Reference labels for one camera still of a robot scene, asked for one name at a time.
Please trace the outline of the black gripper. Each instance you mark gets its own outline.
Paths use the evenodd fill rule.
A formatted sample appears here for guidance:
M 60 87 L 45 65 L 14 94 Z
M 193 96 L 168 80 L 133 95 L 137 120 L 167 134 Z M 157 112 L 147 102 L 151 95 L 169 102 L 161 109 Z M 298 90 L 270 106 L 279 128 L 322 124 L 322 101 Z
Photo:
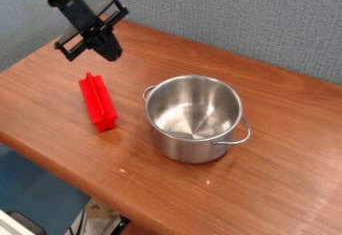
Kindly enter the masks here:
M 119 0 L 109 0 L 97 9 L 91 9 L 84 0 L 52 0 L 69 21 L 69 27 L 54 42 L 54 48 L 72 61 L 87 49 L 108 61 L 121 56 L 121 46 L 113 35 L 113 26 L 128 14 Z

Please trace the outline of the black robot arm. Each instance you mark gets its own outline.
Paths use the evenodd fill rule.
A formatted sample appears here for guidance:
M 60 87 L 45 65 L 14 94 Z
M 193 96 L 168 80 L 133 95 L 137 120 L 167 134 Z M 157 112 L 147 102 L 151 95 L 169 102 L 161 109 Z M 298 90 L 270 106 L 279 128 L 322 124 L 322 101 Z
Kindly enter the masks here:
M 72 61 L 87 49 L 108 61 L 121 56 L 121 46 L 113 34 L 113 26 L 128 14 L 119 0 L 109 0 L 101 8 L 92 9 L 85 0 L 46 0 L 60 10 L 69 27 L 54 42 L 54 48 Z

